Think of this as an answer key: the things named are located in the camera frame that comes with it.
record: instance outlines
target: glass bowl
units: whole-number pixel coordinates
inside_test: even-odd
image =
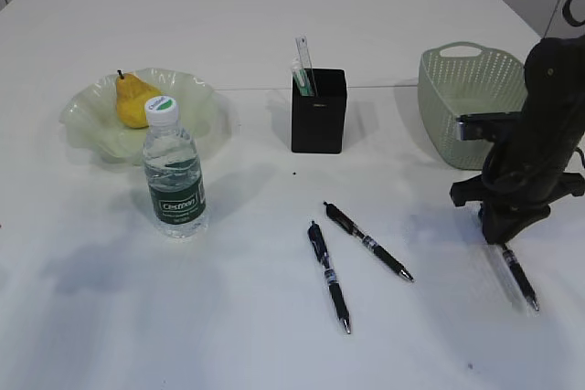
[[[212,134],[218,116],[214,90],[188,73],[166,69],[141,69],[132,73],[176,99],[183,126],[197,139]],[[75,95],[63,109],[59,121],[67,128],[71,146],[96,150],[107,159],[139,164],[147,128],[126,127],[116,113],[116,79],[111,74]]]

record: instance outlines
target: yellow pear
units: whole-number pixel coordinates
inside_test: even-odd
[[[132,73],[122,73],[118,70],[116,79],[116,112],[120,121],[130,128],[144,128],[148,126],[144,104],[162,95],[161,90],[141,79]]]

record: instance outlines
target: bottle label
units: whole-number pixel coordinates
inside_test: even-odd
[[[177,192],[163,192],[149,186],[153,198],[154,212],[158,219],[167,224],[184,224],[193,221],[205,210],[203,178],[187,189]]]

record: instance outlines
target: water bottle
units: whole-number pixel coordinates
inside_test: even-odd
[[[190,237],[207,228],[203,174],[191,134],[179,122],[173,98],[144,104],[149,130],[144,140],[144,171],[157,227],[169,237]]]

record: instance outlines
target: bottle cap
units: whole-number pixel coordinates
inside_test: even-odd
[[[179,120],[179,106],[169,96],[156,96],[144,104],[149,125],[170,125]]]

